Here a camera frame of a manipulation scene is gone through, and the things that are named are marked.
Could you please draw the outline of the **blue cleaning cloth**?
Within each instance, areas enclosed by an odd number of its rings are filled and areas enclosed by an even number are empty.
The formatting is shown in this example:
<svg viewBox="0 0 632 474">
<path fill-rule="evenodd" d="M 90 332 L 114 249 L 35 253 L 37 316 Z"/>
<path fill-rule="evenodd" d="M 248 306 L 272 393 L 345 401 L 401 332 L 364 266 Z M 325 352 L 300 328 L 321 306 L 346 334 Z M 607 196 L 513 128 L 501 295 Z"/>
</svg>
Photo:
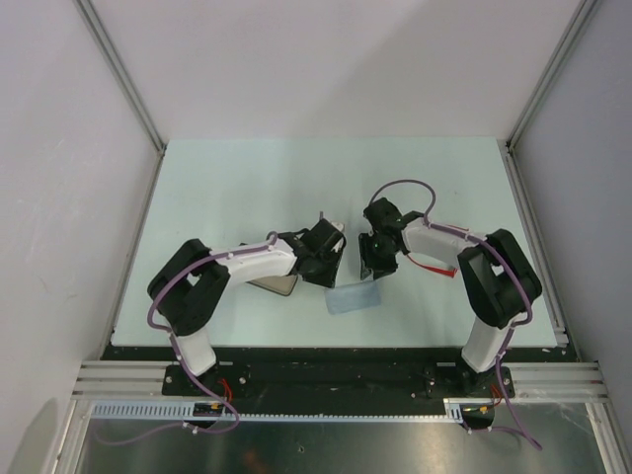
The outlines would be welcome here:
<svg viewBox="0 0 632 474">
<path fill-rule="evenodd" d="M 375 281 L 364 281 L 326 289 L 325 302 L 331 315 L 340 315 L 377 307 L 381 295 Z"/>
</svg>

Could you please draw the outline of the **black glasses case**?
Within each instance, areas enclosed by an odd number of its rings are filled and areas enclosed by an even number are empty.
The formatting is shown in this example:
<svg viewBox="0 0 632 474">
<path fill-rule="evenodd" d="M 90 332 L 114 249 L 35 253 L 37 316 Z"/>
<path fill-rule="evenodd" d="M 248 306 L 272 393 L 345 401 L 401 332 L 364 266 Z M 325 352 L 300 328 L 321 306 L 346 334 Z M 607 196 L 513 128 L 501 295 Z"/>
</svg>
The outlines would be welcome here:
<svg viewBox="0 0 632 474">
<path fill-rule="evenodd" d="M 296 260 L 291 247 L 277 240 L 271 246 L 266 245 L 263 251 L 240 256 L 236 281 L 290 296 L 297 283 L 297 276 L 291 274 Z"/>
</svg>

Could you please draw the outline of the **red sunglasses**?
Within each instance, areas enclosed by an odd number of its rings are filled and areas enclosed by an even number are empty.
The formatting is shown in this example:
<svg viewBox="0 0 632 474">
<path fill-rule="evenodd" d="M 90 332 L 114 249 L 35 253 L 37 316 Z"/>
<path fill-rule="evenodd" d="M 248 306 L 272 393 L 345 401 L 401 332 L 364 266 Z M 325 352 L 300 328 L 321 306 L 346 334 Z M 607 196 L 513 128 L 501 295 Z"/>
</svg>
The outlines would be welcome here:
<svg viewBox="0 0 632 474">
<path fill-rule="evenodd" d="M 458 255 L 471 247 L 460 236 L 425 225 L 415 225 L 403 233 L 408 260 L 417 267 L 446 277 L 455 277 L 459 269 Z"/>
</svg>

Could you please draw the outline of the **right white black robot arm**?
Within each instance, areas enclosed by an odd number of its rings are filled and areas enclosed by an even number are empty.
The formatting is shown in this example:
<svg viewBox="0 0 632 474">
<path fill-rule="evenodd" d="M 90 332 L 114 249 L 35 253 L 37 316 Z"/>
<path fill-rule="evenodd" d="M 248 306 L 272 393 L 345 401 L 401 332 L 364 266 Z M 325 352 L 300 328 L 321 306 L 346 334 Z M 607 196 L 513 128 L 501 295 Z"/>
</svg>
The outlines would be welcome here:
<svg viewBox="0 0 632 474">
<path fill-rule="evenodd" d="M 397 256 L 431 257 L 456 268 L 464 283 L 474 324 L 455 368 L 457 388 L 478 396 L 491 384 L 514 329 L 533 318 L 532 303 L 542 284 L 514 236 L 506 229 L 475 234 L 403 214 L 382 197 L 363 211 L 371 230 L 358 236 L 360 278 L 380 279 L 398 270 Z"/>
</svg>

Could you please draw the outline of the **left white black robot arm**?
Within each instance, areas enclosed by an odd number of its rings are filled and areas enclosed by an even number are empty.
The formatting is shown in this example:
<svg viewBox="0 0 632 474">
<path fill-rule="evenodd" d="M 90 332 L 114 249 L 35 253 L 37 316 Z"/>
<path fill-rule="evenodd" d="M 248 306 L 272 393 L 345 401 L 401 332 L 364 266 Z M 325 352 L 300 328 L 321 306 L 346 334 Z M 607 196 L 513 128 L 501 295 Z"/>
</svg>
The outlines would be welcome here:
<svg viewBox="0 0 632 474">
<path fill-rule="evenodd" d="M 270 277 L 301 277 L 332 288 L 347 239 L 345 226 L 324 217 L 297 232 L 271 232 L 258 244 L 213 251 L 199 239 L 185 242 L 147 287 L 148 325 L 167 333 L 184 382 L 196 394 L 218 382 L 217 356 L 206 326 L 224 292 Z"/>
</svg>

